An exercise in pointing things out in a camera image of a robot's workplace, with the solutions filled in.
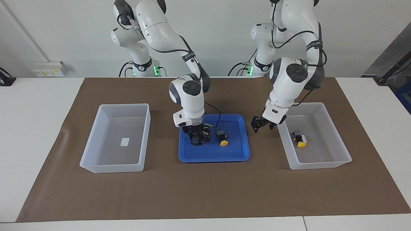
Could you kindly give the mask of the yellow push button switch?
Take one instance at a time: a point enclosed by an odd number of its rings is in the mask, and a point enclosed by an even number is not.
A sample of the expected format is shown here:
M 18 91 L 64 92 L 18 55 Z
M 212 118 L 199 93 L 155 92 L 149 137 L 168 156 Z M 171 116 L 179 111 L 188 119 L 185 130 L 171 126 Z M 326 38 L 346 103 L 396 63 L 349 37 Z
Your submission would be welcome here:
M 220 142 L 220 146 L 225 147 L 228 145 L 227 135 L 225 134 L 223 130 L 217 130 L 216 135 L 217 135 L 218 141 Z
M 304 148 L 307 145 L 305 136 L 301 133 L 301 131 L 292 132 L 292 140 L 297 148 Z

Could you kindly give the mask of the blue plastic tray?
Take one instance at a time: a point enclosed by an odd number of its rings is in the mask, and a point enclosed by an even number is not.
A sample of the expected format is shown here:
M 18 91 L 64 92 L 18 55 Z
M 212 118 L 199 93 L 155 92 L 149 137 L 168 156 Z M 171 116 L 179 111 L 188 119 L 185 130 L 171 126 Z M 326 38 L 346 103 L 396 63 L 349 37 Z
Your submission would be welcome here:
M 247 161 L 250 158 L 248 135 L 244 117 L 240 114 L 207 114 L 204 123 L 215 125 L 226 135 L 228 144 L 220 145 L 220 140 L 210 128 L 210 141 L 201 146 L 191 144 L 189 136 L 179 130 L 179 159 L 184 163 L 211 163 Z

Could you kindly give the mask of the translucent white plastic box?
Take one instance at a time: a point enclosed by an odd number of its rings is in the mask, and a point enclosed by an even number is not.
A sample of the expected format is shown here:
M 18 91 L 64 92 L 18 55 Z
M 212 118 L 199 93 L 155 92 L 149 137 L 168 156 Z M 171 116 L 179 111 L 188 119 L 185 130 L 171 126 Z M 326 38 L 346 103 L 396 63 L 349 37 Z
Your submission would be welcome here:
M 142 172 L 150 120 L 147 103 L 100 105 L 80 167 L 94 174 Z M 127 147 L 120 146 L 124 137 L 130 138 Z
M 336 168 L 352 161 L 323 103 L 302 103 L 289 108 L 286 120 L 277 128 L 292 170 Z M 297 148 L 293 142 L 294 131 L 305 135 L 304 148 Z

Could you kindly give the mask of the brown table mat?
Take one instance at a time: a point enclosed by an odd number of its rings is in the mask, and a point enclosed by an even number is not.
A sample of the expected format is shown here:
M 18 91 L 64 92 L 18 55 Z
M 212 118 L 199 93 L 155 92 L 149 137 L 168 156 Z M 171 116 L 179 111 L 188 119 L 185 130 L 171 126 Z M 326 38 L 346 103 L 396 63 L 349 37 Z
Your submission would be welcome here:
M 307 101 L 323 102 L 352 161 L 290 170 L 277 130 L 254 133 L 268 78 L 213 79 L 206 100 L 247 123 L 251 157 L 238 163 L 179 161 L 170 79 L 86 78 L 17 222 L 405 214 L 411 209 L 334 78 Z M 142 172 L 94 174 L 80 167 L 102 104 L 147 103 L 151 123 Z

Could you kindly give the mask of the black stand pole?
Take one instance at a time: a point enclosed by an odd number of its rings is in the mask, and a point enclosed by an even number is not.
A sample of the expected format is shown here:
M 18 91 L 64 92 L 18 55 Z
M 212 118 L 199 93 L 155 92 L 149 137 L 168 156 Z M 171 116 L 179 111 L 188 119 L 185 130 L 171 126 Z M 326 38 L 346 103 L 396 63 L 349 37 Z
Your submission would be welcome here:
M 411 62 L 403 69 L 400 70 L 400 68 L 403 67 L 409 60 L 411 60 L 411 50 L 407 54 L 405 54 L 404 57 L 402 57 L 398 62 L 396 62 L 396 64 L 391 67 L 382 77 L 376 78 L 376 83 L 378 85 L 384 85 L 390 77 L 406 70 L 407 67 L 411 65 Z

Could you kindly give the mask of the blue crate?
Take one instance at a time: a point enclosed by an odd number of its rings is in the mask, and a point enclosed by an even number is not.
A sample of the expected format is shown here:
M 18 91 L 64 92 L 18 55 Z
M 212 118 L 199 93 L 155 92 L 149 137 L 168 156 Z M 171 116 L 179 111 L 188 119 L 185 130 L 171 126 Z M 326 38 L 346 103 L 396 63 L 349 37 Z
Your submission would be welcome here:
M 395 91 L 394 95 L 411 115 L 411 80 Z

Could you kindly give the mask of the black device on table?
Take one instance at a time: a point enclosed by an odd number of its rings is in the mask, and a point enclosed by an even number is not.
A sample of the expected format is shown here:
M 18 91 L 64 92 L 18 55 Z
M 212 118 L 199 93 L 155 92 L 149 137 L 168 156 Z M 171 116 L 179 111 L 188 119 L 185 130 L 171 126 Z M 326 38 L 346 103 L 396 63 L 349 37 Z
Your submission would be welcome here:
M 11 86 L 17 78 L 0 67 L 0 86 Z

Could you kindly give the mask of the white wall socket box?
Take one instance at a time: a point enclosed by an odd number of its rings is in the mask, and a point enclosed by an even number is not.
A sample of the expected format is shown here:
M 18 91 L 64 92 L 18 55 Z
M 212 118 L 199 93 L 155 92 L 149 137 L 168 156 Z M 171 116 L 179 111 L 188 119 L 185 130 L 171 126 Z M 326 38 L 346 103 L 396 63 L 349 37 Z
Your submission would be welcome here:
M 67 74 L 62 61 L 37 62 L 32 66 L 32 71 L 36 77 L 65 77 Z

